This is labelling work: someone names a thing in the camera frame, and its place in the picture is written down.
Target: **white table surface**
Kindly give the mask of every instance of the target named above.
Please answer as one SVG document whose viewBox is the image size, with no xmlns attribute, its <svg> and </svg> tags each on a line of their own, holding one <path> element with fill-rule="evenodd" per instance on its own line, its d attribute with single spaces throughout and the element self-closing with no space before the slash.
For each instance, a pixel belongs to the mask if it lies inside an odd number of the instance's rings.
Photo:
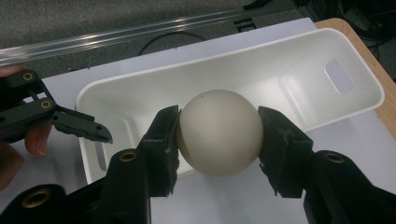
<svg viewBox="0 0 396 224">
<path fill-rule="evenodd" d="M 317 29 L 309 19 L 289 21 L 238 35 L 109 63 L 44 79 L 59 105 L 74 108 L 78 93 L 106 77 L 180 63 L 242 49 Z M 307 132 L 314 151 L 333 150 L 351 158 L 382 189 L 396 193 L 396 141 L 374 111 Z M 33 157 L 22 142 L 14 144 L 26 163 L 7 189 L 0 191 L 0 211 L 22 191 L 40 184 L 58 184 L 73 192 L 86 185 L 78 139 L 56 130 L 45 157 Z M 303 199 L 275 197 L 258 162 L 231 177 L 199 173 L 180 178 L 175 194 L 151 200 L 152 223 L 306 223 Z"/>
</svg>

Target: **gray floor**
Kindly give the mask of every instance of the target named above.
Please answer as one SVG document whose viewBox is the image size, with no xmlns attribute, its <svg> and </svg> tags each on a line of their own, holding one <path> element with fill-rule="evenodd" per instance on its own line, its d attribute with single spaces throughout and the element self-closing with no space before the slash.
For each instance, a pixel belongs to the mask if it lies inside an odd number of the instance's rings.
<svg viewBox="0 0 396 224">
<path fill-rule="evenodd" d="M 276 5 L 288 0 L 270 2 Z M 86 35 L 110 31 L 124 27 L 170 20 L 183 16 L 201 15 L 210 12 L 241 8 L 252 0 L 232 1 L 12 1 L 0 0 L 0 49 L 62 39 L 76 35 Z M 300 9 L 291 9 L 253 18 L 257 27 L 268 26 L 282 21 L 307 17 Z M 359 15 L 353 20 L 364 24 Z M 190 30 L 206 39 L 236 34 L 233 23 L 224 22 Z M 85 68 L 135 57 L 148 39 L 140 39 L 100 49 L 69 53 L 62 56 L 20 63 L 35 69 L 42 77 L 50 77 L 68 72 L 68 68 Z M 186 35 L 172 35 L 154 42 L 145 53 L 176 48 L 200 41 Z M 379 49 L 379 61 L 396 77 L 396 39 L 393 38 Z"/>
</svg>

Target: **metal rail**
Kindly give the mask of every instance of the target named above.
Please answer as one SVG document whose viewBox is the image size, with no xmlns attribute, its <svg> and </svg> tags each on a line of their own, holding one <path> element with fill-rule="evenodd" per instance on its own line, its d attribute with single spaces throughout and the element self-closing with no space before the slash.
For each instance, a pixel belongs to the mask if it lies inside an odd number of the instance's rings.
<svg viewBox="0 0 396 224">
<path fill-rule="evenodd" d="M 254 10 L 245 11 L 243 9 L 237 9 L 222 11 L 200 16 L 177 18 L 170 21 L 162 21 L 109 32 L 80 35 L 15 48 L 0 49 L 0 66 L 29 62 L 32 60 L 86 49 L 96 49 L 140 38 L 162 35 L 168 32 L 188 30 L 226 21 L 257 17 L 263 14 L 292 8 L 296 8 L 296 5 L 292 1 L 283 3 L 279 2 L 278 4 Z"/>
</svg>

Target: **cable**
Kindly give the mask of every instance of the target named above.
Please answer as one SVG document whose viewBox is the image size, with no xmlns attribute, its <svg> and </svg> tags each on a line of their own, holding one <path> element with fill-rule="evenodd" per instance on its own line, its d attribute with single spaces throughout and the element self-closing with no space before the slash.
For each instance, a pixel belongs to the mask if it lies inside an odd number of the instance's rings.
<svg viewBox="0 0 396 224">
<path fill-rule="evenodd" d="M 206 39 L 200 35 L 197 35 L 195 33 L 191 33 L 191 32 L 186 32 L 186 31 L 174 31 L 174 32 L 169 32 L 163 35 L 158 35 L 154 38 L 152 38 L 148 43 L 145 44 L 145 46 L 143 46 L 143 48 L 137 53 L 137 56 L 142 55 L 142 53 L 146 50 L 146 48 L 148 48 L 152 43 L 154 43 L 155 41 L 164 38 L 166 36 L 169 35 L 190 35 L 190 36 L 194 36 L 197 37 L 198 39 L 202 40 L 202 41 L 206 41 Z"/>
</svg>

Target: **robotic claw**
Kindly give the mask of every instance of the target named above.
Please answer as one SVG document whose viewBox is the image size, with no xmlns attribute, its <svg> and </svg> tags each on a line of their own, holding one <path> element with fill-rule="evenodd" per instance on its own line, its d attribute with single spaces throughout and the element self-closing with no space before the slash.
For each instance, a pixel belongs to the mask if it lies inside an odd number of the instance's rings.
<svg viewBox="0 0 396 224">
<path fill-rule="evenodd" d="M 1 140 L 18 139 L 10 137 L 21 136 L 43 117 L 51 118 L 46 113 L 41 111 L 29 122 L 16 117 L 18 121 L 7 122 L 8 126 L 0 123 Z M 261 169 L 275 194 L 283 198 L 301 198 L 306 191 L 304 210 L 309 223 L 396 223 L 396 196 L 373 186 L 351 159 L 332 151 L 314 153 L 313 141 L 274 109 L 260 106 L 259 114 L 265 127 Z M 177 182 L 178 115 L 177 105 L 159 111 L 136 149 L 112 157 L 106 177 L 69 195 L 57 185 L 28 189 L 7 207 L 0 223 L 150 223 L 149 198 L 168 196 Z M 54 117 L 51 120 L 56 127 Z M 63 121 L 72 122 L 61 125 L 67 127 L 61 128 L 66 133 L 111 141 L 95 131 L 98 124 L 92 124 L 92 119 L 88 128 L 75 128 L 72 119 Z M 13 130 L 9 126 L 21 123 L 24 129 L 8 134 Z"/>
</svg>

